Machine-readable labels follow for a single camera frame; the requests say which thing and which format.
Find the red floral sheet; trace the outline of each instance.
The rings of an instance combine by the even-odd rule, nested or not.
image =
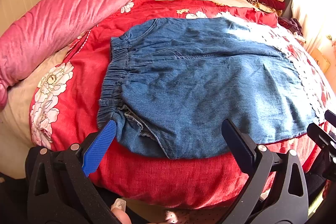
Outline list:
[[[314,60],[286,29],[277,26],[275,14],[202,0],[131,0],[119,12],[81,34],[72,43],[63,63],[42,78],[30,108],[32,141],[52,150],[64,150],[98,130],[98,100],[110,62],[111,37],[121,36],[132,26],[153,18],[220,16],[259,28],[265,43],[287,54],[320,117],[320,126],[329,132],[331,126],[324,122],[323,114],[331,109],[335,96]],[[319,153],[307,135],[267,146],[281,153],[296,150],[305,171]],[[265,190],[270,188],[273,178],[274,175],[268,178]],[[150,204],[204,208],[229,205],[242,189],[247,175],[241,173],[231,153],[201,160],[158,159],[133,154],[114,140],[90,179],[123,197]]]

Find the blue denim garment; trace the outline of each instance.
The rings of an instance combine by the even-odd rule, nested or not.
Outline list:
[[[161,18],[112,38],[98,125],[112,118],[120,144],[170,159],[227,152],[226,118],[256,143],[305,133],[317,119],[297,71],[253,32],[227,18]]]

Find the blue textured pad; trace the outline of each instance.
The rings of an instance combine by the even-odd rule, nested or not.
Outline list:
[[[92,142],[83,156],[82,169],[86,176],[97,170],[101,159],[104,157],[107,149],[116,136],[117,125],[115,121],[110,120],[99,132],[98,136]]]

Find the red folded garment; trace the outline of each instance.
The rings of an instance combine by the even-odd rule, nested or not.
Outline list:
[[[260,3],[265,4],[268,7],[274,8],[276,10],[285,10],[286,3],[278,0],[259,0]]]

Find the metal screw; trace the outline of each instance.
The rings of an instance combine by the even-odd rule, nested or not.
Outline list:
[[[47,153],[48,152],[48,149],[46,149],[46,148],[42,148],[41,150],[40,150],[40,154],[41,155],[44,155],[45,153]]]
[[[79,148],[79,144],[78,144],[78,143],[73,143],[73,144],[70,146],[70,149],[71,149],[71,150],[74,150],[74,151],[78,150],[78,148]]]
[[[293,157],[295,157],[295,156],[297,155],[296,151],[293,150],[293,149],[289,150],[289,153],[290,153]]]
[[[262,152],[265,152],[267,150],[267,147],[264,146],[263,144],[258,145],[258,149]]]

